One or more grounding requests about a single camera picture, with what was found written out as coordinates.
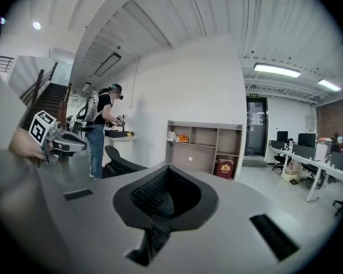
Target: man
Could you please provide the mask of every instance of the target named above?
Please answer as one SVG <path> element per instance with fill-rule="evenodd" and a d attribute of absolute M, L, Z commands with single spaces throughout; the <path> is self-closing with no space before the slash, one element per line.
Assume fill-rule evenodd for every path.
<path fill-rule="evenodd" d="M 113 122 L 118 126 L 124 126 L 124 122 L 116 119 L 110 114 L 114 99 L 122 99 L 122 87 L 114 84 L 108 88 L 99 91 L 99 102 L 97 111 L 102 111 L 94 122 L 87 122 L 86 127 L 92 128 L 90 132 L 85 133 L 89 142 L 89 166 L 90 177 L 95 180 L 102 176 L 102 161 L 104 147 L 104 125 L 107 122 Z"/>

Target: jeans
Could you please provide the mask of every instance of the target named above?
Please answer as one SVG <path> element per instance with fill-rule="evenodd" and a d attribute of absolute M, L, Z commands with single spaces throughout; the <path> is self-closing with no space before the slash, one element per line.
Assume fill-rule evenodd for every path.
<path fill-rule="evenodd" d="M 89 167 L 90 174 L 95 179 L 102 176 L 103 148 L 104 148 L 104 125 L 88 125 L 94 128 L 91 132 L 86 132 L 85 137 L 89 142 Z"/>

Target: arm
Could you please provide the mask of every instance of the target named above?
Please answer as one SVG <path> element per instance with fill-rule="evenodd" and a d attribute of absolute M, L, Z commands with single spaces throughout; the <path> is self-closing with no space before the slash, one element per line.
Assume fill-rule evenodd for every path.
<path fill-rule="evenodd" d="M 114 116 L 112 116 L 110 114 L 110 109 L 111 108 L 112 108 L 111 104 L 105 105 L 104 109 L 103 109 L 102 117 L 106 121 L 110 121 L 110 122 L 113 122 L 113 123 L 118 123 L 119 121 Z"/>

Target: stair railing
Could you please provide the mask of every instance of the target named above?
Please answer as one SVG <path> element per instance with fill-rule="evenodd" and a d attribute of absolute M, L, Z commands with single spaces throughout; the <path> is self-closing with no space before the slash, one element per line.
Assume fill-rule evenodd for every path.
<path fill-rule="evenodd" d="M 63 102 L 59 103 L 57 121 L 60 121 L 63 127 L 66 127 L 66 112 L 67 112 L 67 105 L 69 103 L 70 91 L 71 91 L 71 83 L 69 83 L 69 85 L 67 86 L 67 92 L 66 92 L 65 98 L 63 99 Z"/>
<path fill-rule="evenodd" d="M 25 92 L 23 92 L 23 94 L 19 97 L 26 106 L 29 104 L 30 101 L 32 101 L 30 107 L 33 107 L 35 101 L 37 100 L 39 89 L 41 89 L 41 87 L 47 81 L 52 80 L 56 67 L 57 67 L 57 62 L 55 62 L 55 65 L 53 66 L 53 68 L 50 71 L 48 71 L 46 74 L 43 74 L 45 71 L 41 69 L 41 71 L 38 74 L 37 80 L 30 87 L 28 87 L 28 89 Z"/>

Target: backpack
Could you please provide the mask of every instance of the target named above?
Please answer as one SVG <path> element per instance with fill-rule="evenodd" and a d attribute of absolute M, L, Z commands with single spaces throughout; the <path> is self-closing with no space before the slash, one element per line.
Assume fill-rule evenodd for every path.
<path fill-rule="evenodd" d="M 103 94 L 98 95 L 98 93 L 94 90 L 89 92 L 86 97 L 85 107 L 83 107 L 79 111 L 76 118 L 78 120 L 82 120 L 83 122 L 94 122 L 97 116 L 99 116 L 103 111 L 103 110 L 98 111 L 99 96 Z"/>

